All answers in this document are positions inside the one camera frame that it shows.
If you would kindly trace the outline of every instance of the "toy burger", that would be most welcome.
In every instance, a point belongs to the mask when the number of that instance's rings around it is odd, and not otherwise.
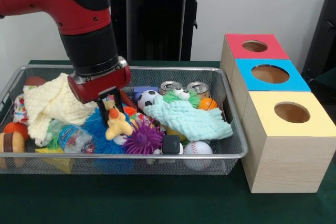
[[[0,134],[0,152],[25,152],[25,139],[18,133],[1,133]],[[25,164],[24,158],[19,157],[2,157],[0,158],[0,168],[20,168]]]

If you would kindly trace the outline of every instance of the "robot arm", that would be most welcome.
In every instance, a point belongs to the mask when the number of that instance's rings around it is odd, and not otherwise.
[[[0,0],[0,17],[47,12],[75,69],[69,76],[74,95],[82,103],[97,101],[102,111],[102,99],[130,82],[129,66],[117,55],[109,5],[109,0]]]

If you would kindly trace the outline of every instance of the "yellow rubber duck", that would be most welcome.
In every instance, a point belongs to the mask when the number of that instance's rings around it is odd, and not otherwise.
[[[105,107],[109,110],[109,120],[107,121],[109,128],[105,133],[106,139],[112,140],[121,134],[131,135],[133,128],[126,121],[126,116],[117,109],[115,102],[107,101]]]

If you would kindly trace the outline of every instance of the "light blue cloth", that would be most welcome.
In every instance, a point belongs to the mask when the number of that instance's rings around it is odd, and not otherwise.
[[[158,95],[154,105],[143,110],[161,124],[185,135],[189,141],[223,139],[233,134],[231,125],[223,120],[219,108],[198,110],[188,101],[167,103]]]

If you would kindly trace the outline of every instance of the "bottle label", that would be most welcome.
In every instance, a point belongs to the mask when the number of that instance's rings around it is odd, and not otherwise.
[[[59,138],[58,138],[58,143],[59,146],[62,148],[62,150],[64,151],[65,146],[68,144],[70,138],[74,138],[76,136],[76,132],[78,132],[79,129],[74,127],[73,125],[69,125],[66,126],[62,129],[62,131],[59,134]],[[72,145],[76,144],[76,139],[73,139],[75,142],[74,143],[69,143]]]

